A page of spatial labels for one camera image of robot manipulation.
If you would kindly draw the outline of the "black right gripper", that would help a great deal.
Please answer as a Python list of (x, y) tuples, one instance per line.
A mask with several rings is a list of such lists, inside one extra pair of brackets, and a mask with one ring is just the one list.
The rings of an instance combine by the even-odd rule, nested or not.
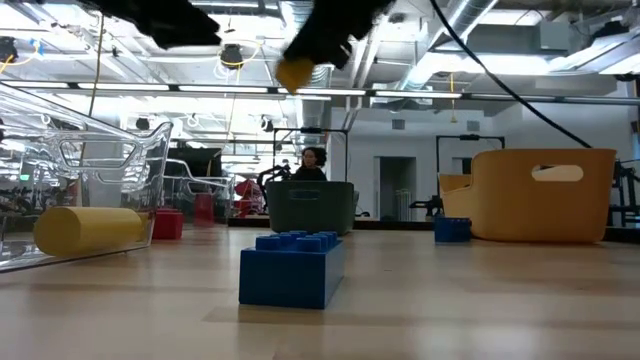
[(365, 37), (394, 4), (395, 0), (319, 0), (283, 57), (343, 69), (351, 56), (349, 36)]

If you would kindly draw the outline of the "teal plastic bin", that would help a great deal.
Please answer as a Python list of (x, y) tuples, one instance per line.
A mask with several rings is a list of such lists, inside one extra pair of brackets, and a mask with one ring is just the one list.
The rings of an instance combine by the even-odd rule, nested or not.
[(266, 185), (267, 212), (274, 232), (350, 232), (358, 197), (343, 181), (280, 181)]

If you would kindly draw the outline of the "yellow plastic bin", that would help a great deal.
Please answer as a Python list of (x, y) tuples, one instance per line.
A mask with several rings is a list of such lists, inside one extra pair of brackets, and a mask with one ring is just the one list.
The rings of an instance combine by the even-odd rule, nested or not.
[(616, 151), (501, 149), (472, 158), (469, 175), (440, 174), (444, 215), (504, 242), (596, 243), (604, 238)]

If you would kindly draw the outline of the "clear plastic bin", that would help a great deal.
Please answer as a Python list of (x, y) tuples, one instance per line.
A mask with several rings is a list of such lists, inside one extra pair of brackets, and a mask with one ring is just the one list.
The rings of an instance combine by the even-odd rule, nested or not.
[[(0, 84), (0, 273), (149, 246), (171, 130), (163, 123), (135, 135)], [(111, 251), (49, 256), (36, 246), (33, 228), (52, 207), (131, 209), (145, 233)]]
[(186, 223), (199, 226), (194, 224), (195, 195), (212, 194), (215, 222), (200, 227), (226, 225), (232, 215), (234, 185), (234, 177), (199, 175), (185, 161), (168, 159), (163, 176), (162, 207), (180, 211)]

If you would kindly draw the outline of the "black round ceiling device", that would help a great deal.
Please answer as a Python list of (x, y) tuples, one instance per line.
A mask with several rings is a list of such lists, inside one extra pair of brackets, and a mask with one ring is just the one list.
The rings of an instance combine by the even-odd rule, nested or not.
[(228, 70), (239, 70), (244, 66), (241, 46), (237, 43), (225, 44), (219, 55), (221, 65)]

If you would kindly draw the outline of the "blue toy brick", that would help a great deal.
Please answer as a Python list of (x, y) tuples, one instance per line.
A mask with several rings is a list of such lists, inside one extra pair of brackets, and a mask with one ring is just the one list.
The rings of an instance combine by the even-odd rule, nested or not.
[(258, 236), (240, 253), (239, 303), (324, 309), (345, 275), (342, 239), (333, 231)]
[(436, 244), (469, 243), (472, 238), (472, 222), (469, 218), (439, 216), (434, 219)]

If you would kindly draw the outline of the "black equipment stand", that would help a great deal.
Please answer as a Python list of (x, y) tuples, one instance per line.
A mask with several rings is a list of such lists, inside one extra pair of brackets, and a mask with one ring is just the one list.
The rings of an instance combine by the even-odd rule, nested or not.
[(617, 192), (617, 203), (610, 204), (607, 225), (640, 229), (640, 172), (633, 164), (640, 159), (616, 160), (612, 189)]

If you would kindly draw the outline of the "red toy block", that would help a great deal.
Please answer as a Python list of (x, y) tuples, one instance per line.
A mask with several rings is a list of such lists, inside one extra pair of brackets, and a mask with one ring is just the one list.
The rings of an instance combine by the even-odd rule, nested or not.
[(153, 240), (180, 240), (182, 238), (184, 215), (170, 208), (161, 208), (156, 211), (152, 239)]
[(198, 193), (194, 200), (194, 224), (209, 226), (215, 222), (214, 196), (207, 193)]

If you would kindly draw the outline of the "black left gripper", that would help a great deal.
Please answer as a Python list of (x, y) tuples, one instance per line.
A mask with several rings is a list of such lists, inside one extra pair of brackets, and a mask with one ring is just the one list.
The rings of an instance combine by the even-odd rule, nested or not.
[(220, 25), (189, 0), (89, 0), (103, 12), (137, 24), (163, 48), (217, 46)]

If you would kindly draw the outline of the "black background frame stand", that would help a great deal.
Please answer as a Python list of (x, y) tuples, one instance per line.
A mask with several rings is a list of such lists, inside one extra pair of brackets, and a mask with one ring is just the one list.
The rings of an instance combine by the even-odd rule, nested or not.
[[(506, 148), (506, 139), (504, 136), (482, 136), (482, 135), (478, 135), (478, 134), (461, 134), (461, 135), (436, 135), (435, 137), (435, 161), (436, 161), (436, 185), (437, 185), (437, 192), (435, 195), (433, 195), (433, 199), (436, 198), (440, 198), (441, 195), (441, 188), (440, 188), (440, 179), (439, 179), (439, 175), (440, 175), (440, 169), (441, 169), (441, 159), (440, 159), (440, 142), (442, 139), (455, 139), (458, 141), (480, 141), (480, 140), (486, 140), (489, 142), (489, 145), (495, 145), (493, 143), (491, 143), (491, 141), (499, 141), (500, 142), (500, 149), (505, 149)], [(460, 184), (465, 184), (463, 186), (467, 186), (469, 185), (469, 176), (470, 173), (468, 174), (462, 174), (462, 175), (454, 175), (454, 183), (460, 185)]]
[[(277, 133), (279, 131), (285, 131), (286, 134), (284, 137), (278, 139)], [(349, 131), (346, 129), (330, 129), (330, 128), (319, 128), (319, 127), (298, 127), (298, 128), (283, 128), (283, 127), (274, 127), (272, 133), (272, 165), (275, 166), (275, 156), (276, 156), (276, 145), (281, 142), (285, 142), (285, 139), (292, 135), (293, 133), (301, 133), (306, 135), (326, 135), (327, 133), (340, 133), (344, 139), (344, 182), (348, 182), (348, 171), (349, 171)]]

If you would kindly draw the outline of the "ceiling light rail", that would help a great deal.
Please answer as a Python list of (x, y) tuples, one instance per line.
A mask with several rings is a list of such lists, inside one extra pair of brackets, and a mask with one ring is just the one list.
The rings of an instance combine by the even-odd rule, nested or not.
[[(194, 92), (194, 93), (229, 93), (251, 95), (289, 94), (283, 87), (275, 86), (241, 86), (241, 85), (176, 85), (176, 84), (143, 84), (143, 83), (98, 83), (88, 82), (54, 82), (54, 81), (20, 81), (0, 80), (0, 84), (16, 88), (56, 89), (56, 90), (105, 90), (105, 91), (137, 91), (137, 92)], [(417, 98), (417, 99), (461, 99), (460, 93), (434, 91), (398, 91), (376, 89), (333, 89), (333, 88), (301, 88), (291, 95), (318, 96), (359, 96), (385, 98)]]

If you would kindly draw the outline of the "person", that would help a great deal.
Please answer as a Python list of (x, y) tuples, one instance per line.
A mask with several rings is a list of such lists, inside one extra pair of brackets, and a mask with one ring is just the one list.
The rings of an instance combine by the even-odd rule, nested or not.
[(308, 147), (302, 152), (302, 163), (291, 176), (294, 181), (326, 181), (323, 167), (327, 161), (327, 152), (323, 148)]

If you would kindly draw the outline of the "silver ventilation duct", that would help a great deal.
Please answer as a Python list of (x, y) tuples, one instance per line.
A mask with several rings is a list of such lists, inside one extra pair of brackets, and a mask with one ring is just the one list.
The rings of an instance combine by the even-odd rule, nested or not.
[[(311, 0), (280, 0), (281, 14), (286, 29), (286, 42), (290, 43), (302, 28), (312, 12)], [(328, 88), (333, 68), (328, 65), (315, 66), (307, 87)], [(330, 99), (321, 100), (316, 97), (301, 97), (296, 101), (297, 123), (300, 128), (329, 128), (331, 126)]]

